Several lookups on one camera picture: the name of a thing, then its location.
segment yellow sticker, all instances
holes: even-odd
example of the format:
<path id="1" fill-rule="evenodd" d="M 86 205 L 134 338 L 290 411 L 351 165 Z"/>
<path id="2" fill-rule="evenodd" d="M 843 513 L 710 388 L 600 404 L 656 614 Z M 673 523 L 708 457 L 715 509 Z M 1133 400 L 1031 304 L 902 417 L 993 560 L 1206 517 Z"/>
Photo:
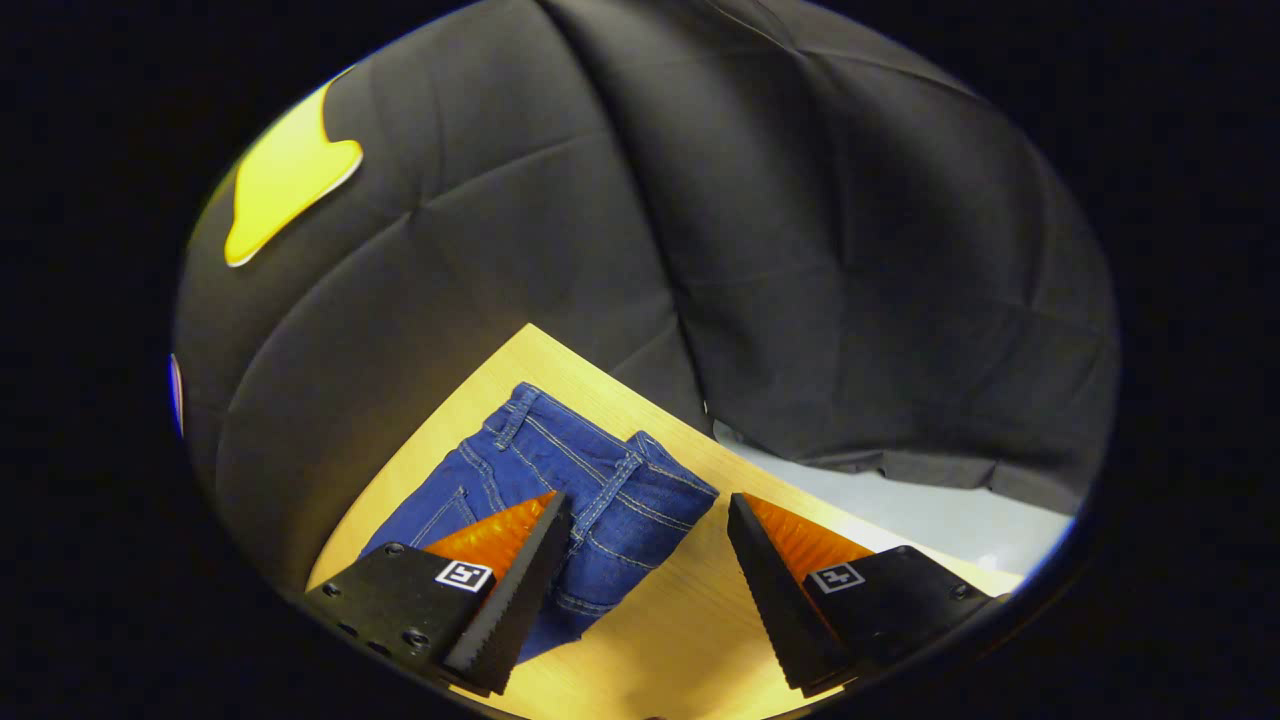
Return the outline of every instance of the yellow sticker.
<path id="1" fill-rule="evenodd" d="M 236 219 L 224 251 L 229 266 L 252 260 L 278 232 L 360 167 L 365 156 L 360 143 L 330 142 L 324 129 L 324 99 L 333 82 L 285 113 L 241 160 Z"/>

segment wooden table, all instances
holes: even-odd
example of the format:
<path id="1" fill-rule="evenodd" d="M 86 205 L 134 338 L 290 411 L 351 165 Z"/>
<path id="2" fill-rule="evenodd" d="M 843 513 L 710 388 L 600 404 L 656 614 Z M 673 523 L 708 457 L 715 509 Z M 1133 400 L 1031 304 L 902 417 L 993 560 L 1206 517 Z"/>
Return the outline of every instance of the wooden table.
<path id="1" fill-rule="evenodd" d="M 369 483 L 321 551 L 308 589 L 353 562 L 392 511 L 522 380 L 616 437 L 646 430 L 721 497 L 671 559 L 581 641 L 517 665 L 503 696 L 454 692 L 534 720 L 759 719 L 838 692 L 805 700 L 787 688 L 726 534 L 730 493 L 749 492 L 877 552 L 915 543 L 769 475 L 532 325 L 476 369 Z M 992 596 L 1023 579 L 916 547 Z"/>

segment screw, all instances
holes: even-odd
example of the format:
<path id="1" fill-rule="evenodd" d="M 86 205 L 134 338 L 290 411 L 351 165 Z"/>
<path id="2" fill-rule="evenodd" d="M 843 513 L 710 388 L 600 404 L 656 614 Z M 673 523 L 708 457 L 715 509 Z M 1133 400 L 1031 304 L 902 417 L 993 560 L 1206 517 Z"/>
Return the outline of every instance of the screw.
<path id="1" fill-rule="evenodd" d="M 404 630 L 404 634 L 401 637 L 404 638 L 404 642 L 413 650 L 422 650 L 431 644 L 430 638 L 424 635 L 421 630 L 416 630 L 413 628 Z"/>

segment blue denim jeans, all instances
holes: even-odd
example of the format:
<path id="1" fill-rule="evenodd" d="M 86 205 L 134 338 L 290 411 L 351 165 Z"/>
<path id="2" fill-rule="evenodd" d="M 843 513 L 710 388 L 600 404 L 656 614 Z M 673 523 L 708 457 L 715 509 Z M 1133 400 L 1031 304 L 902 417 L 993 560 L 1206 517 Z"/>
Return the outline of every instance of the blue denim jeans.
<path id="1" fill-rule="evenodd" d="M 521 383 L 361 555 L 388 542 L 424 548 L 550 491 L 568 496 L 573 525 L 521 662 L 580 638 L 676 550 L 719 495 L 648 433 L 622 442 Z"/>

